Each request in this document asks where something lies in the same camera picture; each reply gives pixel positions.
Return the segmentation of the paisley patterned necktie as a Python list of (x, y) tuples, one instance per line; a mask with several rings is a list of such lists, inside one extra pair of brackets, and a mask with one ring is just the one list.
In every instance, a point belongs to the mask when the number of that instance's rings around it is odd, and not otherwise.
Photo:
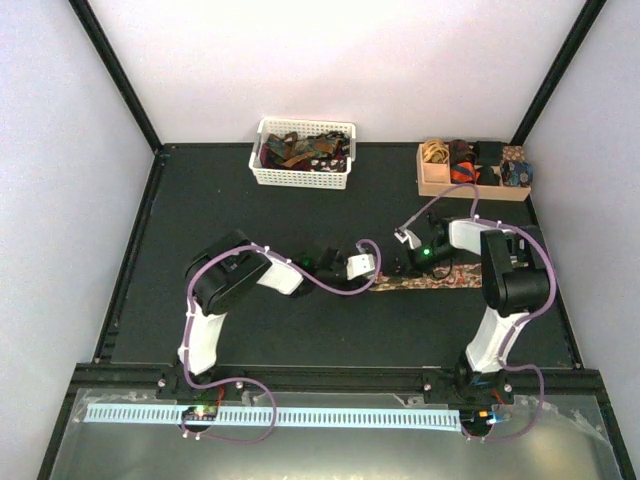
[(373, 292), (433, 289), (480, 289), (481, 264), (453, 264), (436, 267), (432, 274), (417, 277), (386, 276), (380, 274), (370, 288)]

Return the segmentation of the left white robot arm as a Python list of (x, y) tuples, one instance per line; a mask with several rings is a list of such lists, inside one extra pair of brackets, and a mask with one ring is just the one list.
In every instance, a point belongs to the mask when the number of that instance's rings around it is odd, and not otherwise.
[(179, 386), (193, 399), (213, 391), (215, 376), (209, 369), (217, 363), (225, 319), (255, 287), (291, 298), (306, 296), (316, 287), (349, 297), (369, 290), (381, 266), (381, 251), (369, 239), (359, 240), (352, 255), (325, 248), (287, 258), (241, 231), (224, 236), (186, 269), (186, 321), (178, 348), (185, 369)]

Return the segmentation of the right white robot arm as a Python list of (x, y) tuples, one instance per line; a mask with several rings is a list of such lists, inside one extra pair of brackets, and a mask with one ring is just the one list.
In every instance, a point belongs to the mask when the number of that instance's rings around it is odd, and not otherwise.
[(505, 368), (520, 332), (555, 301), (557, 281), (535, 225), (513, 226), (500, 221), (453, 219), (444, 223), (444, 239), (428, 246), (408, 227), (394, 236), (408, 250), (412, 265), (424, 268), (458, 251), (480, 257), (482, 295), (487, 304), (473, 340), (463, 354), (469, 369), (454, 379), (457, 396), (476, 403), (491, 390), (487, 374)]

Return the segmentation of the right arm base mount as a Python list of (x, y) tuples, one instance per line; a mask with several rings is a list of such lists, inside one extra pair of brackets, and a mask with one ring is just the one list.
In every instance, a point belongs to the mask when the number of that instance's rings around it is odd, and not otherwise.
[(456, 369), (432, 369), (422, 375), (426, 403), (447, 404), (452, 408), (511, 405), (514, 395), (505, 389), (506, 372), (460, 373)]

